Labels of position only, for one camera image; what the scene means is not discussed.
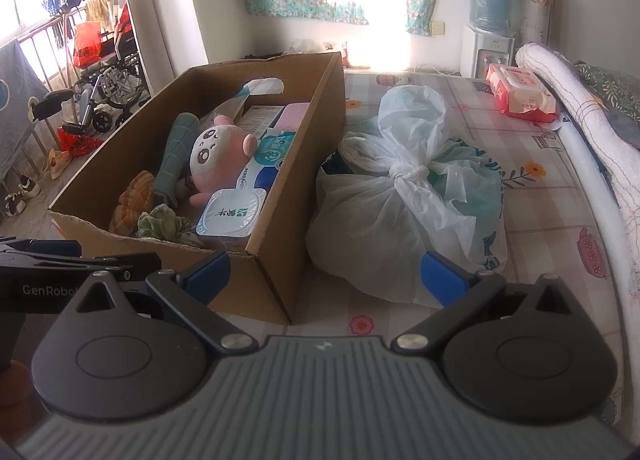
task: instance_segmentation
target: red wipes package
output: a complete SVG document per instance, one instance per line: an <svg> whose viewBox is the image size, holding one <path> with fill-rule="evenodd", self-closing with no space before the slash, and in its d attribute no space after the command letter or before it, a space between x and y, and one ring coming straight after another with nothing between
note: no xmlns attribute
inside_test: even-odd
<svg viewBox="0 0 640 460"><path fill-rule="evenodd" d="M532 122L556 119L556 100L533 72L490 64L486 78L504 114Z"/></svg>

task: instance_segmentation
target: red plastic bag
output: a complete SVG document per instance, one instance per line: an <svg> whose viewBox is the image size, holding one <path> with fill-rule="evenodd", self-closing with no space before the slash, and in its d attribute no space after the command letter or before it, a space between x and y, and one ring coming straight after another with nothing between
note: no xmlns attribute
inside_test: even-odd
<svg viewBox="0 0 640 460"><path fill-rule="evenodd" d="M76 41L74 42L74 66L86 68L100 60L100 48L102 36L100 35L100 23L87 21L76 27Z"/></svg>
<svg viewBox="0 0 640 460"><path fill-rule="evenodd" d="M61 151L69 151L73 158L91 153L104 142L93 136L72 135L61 127L58 128L58 138L60 138Z"/></svg>

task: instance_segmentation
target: wet wipes package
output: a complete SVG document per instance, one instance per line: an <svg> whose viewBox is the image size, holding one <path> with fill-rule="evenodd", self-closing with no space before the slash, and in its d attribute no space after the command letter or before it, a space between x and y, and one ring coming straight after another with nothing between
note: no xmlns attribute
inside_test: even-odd
<svg viewBox="0 0 640 460"><path fill-rule="evenodd" d="M269 192L295 135L292 131L268 128L254 157L240 173L236 189L264 189Z"/></svg>
<svg viewBox="0 0 640 460"><path fill-rule="evenodd" d="M220 189L196 226L200 236L245 237L251 234L267 197L264 189Z"/></svg>

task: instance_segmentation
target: shoe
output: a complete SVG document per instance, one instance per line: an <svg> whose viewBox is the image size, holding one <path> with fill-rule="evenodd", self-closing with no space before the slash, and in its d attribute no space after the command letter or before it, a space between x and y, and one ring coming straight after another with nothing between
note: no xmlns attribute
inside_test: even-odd
<svg viewBox="0 0 640 460"><path fill-rule="evenodd" d="M49 157L47 157L45 170L49 170L52 180L57 180L70 163L71 153L69 153L69 151L56 151L51 148L49 150Z"/></svg>
<svg viewBox="0 0 640 460"><path fill-rule="evenodd" d="M19 215L27 206L20 193L10 193L4 197L4 211L9 217Z"/></svg>
<svg viewBox="0 0 640 460"><path fill-rule="evenodd" d="M20 194L23 198L35 198L40 194L40 186L28 176L20 175Z"/></svg>

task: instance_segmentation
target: bed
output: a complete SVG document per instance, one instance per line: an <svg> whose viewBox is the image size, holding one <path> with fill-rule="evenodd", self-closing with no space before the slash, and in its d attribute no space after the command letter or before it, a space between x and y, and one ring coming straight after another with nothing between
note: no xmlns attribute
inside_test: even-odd
<svg viewBox="0 0 640 460"><path fill-rule="evenodd" d="M500 114L482 80L422 73L347 70L348 123L376 115L382 96L402 84L425 85L440 92L458 119L462 138L500 163L508 245L508 261L501 273L514 283L533 283L546 272L564 279L618 362L618 378L603 419L609 424L619 421L625 358L612 267L606 258L609 248L604 246L590 198L561 136ZM270 334L380 334L388 341L436 310L370 297L312 266L305 283L293 325L228 318L258 339Z"/></svg>

